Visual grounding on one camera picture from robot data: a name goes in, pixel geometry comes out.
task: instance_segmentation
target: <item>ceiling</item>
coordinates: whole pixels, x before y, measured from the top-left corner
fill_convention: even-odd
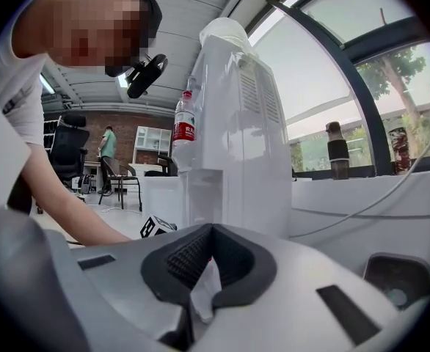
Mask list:
[[[213,19],[226,15],[224,8],[235,7],[239,0],[156,1],[163,12],[163,20],[149,55],[165,54],[169,64],[161,77],[148,88],[146,96],[132,100],[116,78],[82,73],[48,60],[43,76],[56,94],[50,95],[43,90],[44,112],[69,108],[174,115],[178,98],[200,52],[199,32]]]

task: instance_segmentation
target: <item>brick wall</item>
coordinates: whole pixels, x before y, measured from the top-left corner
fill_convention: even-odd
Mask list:
[[[87,161],[97,161],[98,146],[107,125],[112,126],[117,138],[116,159],[123,163],[132,163],[136,130],[139,126],[172,130],[174,123],[174,120],[168,117],[154,117],[144,114],[99,111],[80,112],[80,114],[86,116],[86,129],[90,132],[90,138],[86,145],[88,149]],[[58,116],[58,114],[46,114],[45,119],[53,120],[57,119]],[[157,155],[158,153],[155,152],[139,150],[135,161],[141,164],[156,164]]]

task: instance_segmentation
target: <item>window frame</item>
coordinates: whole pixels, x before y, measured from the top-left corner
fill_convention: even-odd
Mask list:
[[[339,43],[327,29],[300,10],[302,6],[312,0],[298,0],[292,7],[287,7],[281,1],[266,0],[267,5],[246,27],[248,35],[251,35],[266,17],[275,10],[283,12],[313,35],[335,61],[354,91],[357,108],[367,133],[372,166],[359,167],[358,170],[354,171],[354,177],[370,177],[371,171],[369,167],[373,166],[375,175],[394,175],[394,161],[392,161],[388,149],[385,126],[375,100],[358,73],[356,66],[388,51],[430,42],[430,34],[425,26],[416,16],[412,16],[374,29],[346,43]],[[430,169],[430,166],[426,164],[430,162],[430,157],[423,159],[425,161],[420,162],[416,172]],[[311,176],[314,172],[296,172],[296,176],[300,177],[300,174],[308,174],[308,177],[313,177],[313,179],[315,177],[318,179],[331,178],[330,172],[329,175],[327,174],[328,171],[321,172],[325,173]]]

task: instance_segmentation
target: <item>dark bottle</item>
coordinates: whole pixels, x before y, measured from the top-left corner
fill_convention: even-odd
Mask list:
[[[405,174],[411,168],[406,129],[402,126],[402,123],[397,120],[391,124],[388,133],[390,134],[391,146],[394,152],[396,174]]]
[[[345,180],[349,178],[349,148],[342,135],[340,124],[337,121],[326,125],[329,138],[327,151],[331,163],[332,178],[334,180]]]

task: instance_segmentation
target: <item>black chair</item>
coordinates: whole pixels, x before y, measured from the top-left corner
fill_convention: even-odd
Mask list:
[[[136,176],[135,169],[128,164],[122,164],[117,159],[109,158],[105,156],[103,158],[104,168],[107,171],[107,183],[104,184],[104,189],[111,188],[111,181],[117,181],[117,200],[120,200],[120,207],[124,209],[124,181],[136,181],[136,185],[139,187],[139,210],[142,211],[142,198],[140,195],[140,182],[139,178]],[[120,169],[124,169],[131,173],[131,176],[121,175]],[[103,200],[104,192],[101,193],[101,198],[98,204],[101,204]]]
[[[69,126],[57,126],[49,159],[59,179],[65,182],[83,175],[87,154],[84,146],[90,132],[79,129],[86,126],[85,116],[67,114],[62,117],[62,121]]]
[[[169,156],[158,155],[158,159],[164,161],[164,163],[157,163],[161,166],[161,171],[146,171],[145,177],[178,176],[178,168]]]

